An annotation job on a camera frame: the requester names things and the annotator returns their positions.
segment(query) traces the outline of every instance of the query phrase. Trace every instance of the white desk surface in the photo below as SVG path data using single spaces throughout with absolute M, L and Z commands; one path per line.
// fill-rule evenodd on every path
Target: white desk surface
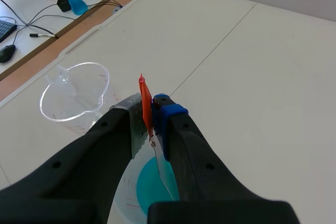
M 105 65 L 121 99 L 142 72 L 245 186 L 289 201 L 302 223 L 334 223 L 335 36 L 335 23 L 245 0 L 134 0 L 58 61 Z M 40 114 L 46 85 L 35 77 L 0 103 L 10 183 L 76 138 Z
M 336 23 L 257 4 L 172 95 L 251 191 L 336 220 Z
M 43 8 L 57 3 L 57 0 L 3 0 L 5 1 L 16 13 L 19 15 L 21 19 L 25 22 L 30 21 L 40 10 Z M 84 0 L 88 5 L 98 3 L 102 0 Z M 63 13 L 59 7 L 52 6 L 41 14 L 37 16 L 40 17 L 42 15 L 61 15 L 71 18 L 77 18 L 72 12 Z M 22 23 L 18 20 L 17 17 L 12 13 L 7 6 L 5 6 L 2 2 L 0 2 L 0 17 L 9 16 L 13 17 L 18 21 L 19 25 Z M 8 18 L 0 18 L 1 20 L 5 20 L 8 22 L 14 22 L 12 19 Z M 46 28 L 53 33 L 57 33 L 67 25 L 69 25 L 73 20 L 61 17 L 44 17 L 34 23 L 34 25 Z M 15 40 L 15 45 L 17 47 L 14 57 L 11 61 L 0 64 L 0 73 L 5 71 L 10 66 L 14 65 L 17 61 L 25 57 L 28 53 L 33 51 L 36 47 L 40 46 L 44 43 L 48 38 L 30 38 L 30 33 L 46 33 L 43 30 L 37 28 L 27 27 L 20 31 Z M 10 36 L 8 36 L 4 41 L 0 43 L 0 48 L 3 48 L 6 45 L 11 45 L 13 43 L 13 39 L 15 37 L 16 32 L 13 32 Z

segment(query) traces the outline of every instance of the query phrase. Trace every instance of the blue liquid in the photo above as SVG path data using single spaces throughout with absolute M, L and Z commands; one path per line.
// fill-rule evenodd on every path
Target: blue liquid
M 76 15 L 82 15 L 88 10 L 87 4 L 83 0 L 68 0 L 72 11 Z
M 160 179 L 155 157 L 142 168 L 136 184 L 136 196 L 145 215 L 151 204 L 159 201 L 172 201 L 172 197 Z

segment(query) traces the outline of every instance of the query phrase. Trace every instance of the wooden desk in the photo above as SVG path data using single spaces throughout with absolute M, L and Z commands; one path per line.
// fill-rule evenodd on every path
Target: wooden desk
M 61 37 L 63 34 L 71 30 L 79 22 L 83 21 L 87 16 L 97 11 L 96 7 L 93 10 L 90 10 L 87 13 L 85 13 L 85 15 L 78 17 L 73 12 L 63 13 L 57 5 L 54 5 L 57 3 L 58 0 L 3 0 L 3 1 L 6 2 L 6 4 L 8 4 L 25 22 L 29 22 L 30 20 L 32 20 L 33 17 L 40 10 L 43 11 L 37 15 L 36 17 L 37 19 L 42 15 L 60 15 L 68 17 L 68 18 L 44 17 L 34 22 L 34 25 L 43 27 L 44 29 L 48 29 L 49 31 L 55 33 L 58 37 Z M 93 5 L 101 1 L 106 2 L 108 0 L 84 0 L 84 1 L 88 5 Z M 19 25 L 23 24 L 22 22 L 19 21 L 19 18 L 17 18 L 13 14 L 13 12 L 3 3 L 0 3 L 0 16 L 12 17 L 17 20 Z M 38 53 L 40 53 L 42 50 L 47 48 L 50 44 L 52 44 L 55 41 L 54 38 L 38 38 L 38 39 L 30 38 L 29 36 L 30 33 L 41 33 L 41 30 L 37 28 L 27 27 L 17 34 L 15 40 L 16 51 L 13 58 L 9 62 L 0 64 L 0 81 L 6 78 L 9 74 L 14 72 L 19 67 L 21 67 L 27 61 L 31 60 L 31 58 L 36 56 Z M 7 38 L 5 38 L 1 42 L 0 48 L 3 48 L 7 45 L 11 45 L 13 43 L 15 36 L 16 32 L 10 34 Z
M 126 5 L 131 0 L 116 0 L 122 5 Z M 92 27 L 101 24 L 112 15 L 114 6 L 104 5 L 100 7 L 90 16 L 85 18 L 80 23 L 65 33 L 58 40 L 55 40 L 51 45 L 42 50 L 31 60 L 19 67 L 5 79 L 0 81 L 0 101 L 6 98 L 9 94 L 19 88 L 23 83 L 33 77 L 42 68 L 51 63 L 57 58 L 59 53 L 69 46 L 73 41 L 86 33 Z

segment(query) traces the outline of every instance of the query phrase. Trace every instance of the clear plastic beaker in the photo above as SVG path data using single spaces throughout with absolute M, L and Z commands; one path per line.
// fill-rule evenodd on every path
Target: clear plastic beaker
M 84 135 L 118 102 L 101 64 L 86 62 L 71 68 L 57 66 L 58 76 L 46 76 L 49 85 L 40 99 L 42 115 L 78 135 Z

